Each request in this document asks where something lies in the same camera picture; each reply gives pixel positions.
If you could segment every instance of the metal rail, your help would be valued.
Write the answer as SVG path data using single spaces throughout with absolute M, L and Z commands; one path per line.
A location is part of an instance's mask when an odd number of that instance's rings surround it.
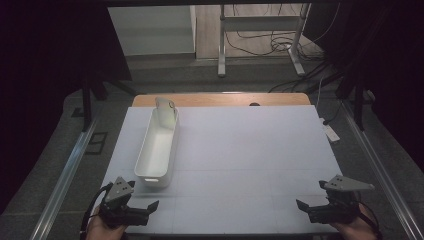
M 361 131 L 359 129 L 359 127 L 355 123 L 355 120 L 352 118 L 352 110 L 350 109 L 348 104 L 345 104 L 344 102 L 342 102 L 342 106 L 344 110 L 344 115 L 347 121 L 349 122 L 349 125 L 355 134 L 355 137 L 357 138 L 362 150 L 367 156 L 372 170 L 374 171 L 378 181 L 380 182 L 388 200 L 392 204 L 392 207 L 395 210 L 409 239 L 424 239 L 422 231 L 420 230 L 420 227 L 418 226 L 413 213 L 409 209 L 408 204 L 405 202 L 403 197 L 400 195 L 398 189 L 390 178 L 389 173 L 387 172 L 382 161 L 380 160 L 380 157 L 372 147 L 372 144 L 369 141 L 367 135 L 364 131 Z
M 57 213 L 62 206 L 63 200 L 65 199 L 66 193 L 68 192 L 69 186 L 71 185 L 72 179 L 75 172 L 78 169 L 78 165 L 84 155 L 84 150 L 90 141 L 91 135 L 93 134 L 94 128 L 99 120 L 99 114 L 101 109 L 98 109 L 85 132 L 81 132 L 78 137 L 77 143 L 68 158 L 68 161 L 63 168 L 62 174 L 56 183 L 56 186 L 50 195 L 49 201 L 44 208 L 37 225 L 35 225 L 34 231 L 30 239 L 46 239 L 54 220 L 56 219 Z

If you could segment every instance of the metal frame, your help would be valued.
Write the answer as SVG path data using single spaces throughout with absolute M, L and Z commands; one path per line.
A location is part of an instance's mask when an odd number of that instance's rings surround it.
M 35 225 L 34 231 L 31 234 L 30 239 L 47 239 L 49 232 L 53 226 L 56 216 L 62 206 L 63 200 L 65 199 L 66 193 L 68 192 L 69 186 L 72 183 L 72 179 L 78 169 L 78 165 L 84 155 L 85 148 L 90 141 L 91 135 L 99 120 L 101 109 L 98 109 L 91 124 L 88 126 L 85 132 L 81 132 L 78 137 L 77 143 L 68 158 L 68 161 L 63 168 L 62 174 L 56 183 L 56 186 L 50 195 L 49 201 L 44 208 L 37 225 Z
M 397 214 L 398 219 L 400 220 L 403 228 L 405 229 L 406 234 L 409 239 L 424 239 L 423 233 L 418 226 L 415 217 L 411 210 L 408 207 L 408 204 L 405 202 L 399 190 L 396 188 L 396 185 L 393 183 L 392 179 L 389 176 L 389 173 L 386 171 L 383 163 L 380 160 L 377 152 L 374 150 L 371 142 L 369 141 L 367 135 L 364 131 L 361 131 L 358 125 L 355 123 L 355 120 L 352 117 L 352 110 L 342 102 L 344 115 L 349 122 L 352 131 L 358 143 L 360 144 L 362 150 L 368 158 L 368 161 L 371 165 L 372 170 L 374 171 L 378 181 L 383 188 L 384 193 L 386 194 L 388 200 L 392 204 L 395 213 Z
M 296 31 L 293 43 L 289 45 L 288 53 L 293 62 L 297 75 L 305 75 L 299 61 L 297 46 L 305 26 L 309 3 L 305 3 L 300 16 L 254 16 L 254 17 L 225 17 L 224 5 L 221 5 L 218 76 L 225 77 L 225 32 L 236 31 Z

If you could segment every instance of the human hand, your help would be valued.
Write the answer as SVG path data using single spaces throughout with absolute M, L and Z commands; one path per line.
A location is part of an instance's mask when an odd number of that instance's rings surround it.
M 359 204 L 361 212 L 367 216 L 371 221 L 374 221 L 368 211 L 362 204 Z M 349 224 L 343 223 L 330 223 L 330 225 L 337 229 L 345 240 L 376 240 L 377 237 L 370 225 L 361 218 L 357 217 Z
M 119 226 L 117 228 L 109 228 L 97 214 L 99 207 L 94 210 L 94 217 L 91 218 L 87 227 L 86 240 L 120 240 L 127 229 L 127 226 Z

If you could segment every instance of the white plastic tray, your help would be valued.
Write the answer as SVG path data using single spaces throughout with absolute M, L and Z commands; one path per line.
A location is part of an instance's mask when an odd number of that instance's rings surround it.
M 174 103 L 156 98 L 134 172 L 150 187 L 166 187 L 172 179 L 178 143 L 178 110 Z

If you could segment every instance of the white tabletop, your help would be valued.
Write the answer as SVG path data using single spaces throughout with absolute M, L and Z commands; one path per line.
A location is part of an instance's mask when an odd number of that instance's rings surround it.
M 327 204 L 319 180 L 341 174 L 313 106 L 180 107 L 171 184 L 144 187 L 134 173 L 153 108 L 128 109 L 103 185 L 136 180 L 130 207 L 159 200 L 147 234 L 334 232 L 311 224 L 296 199 Z

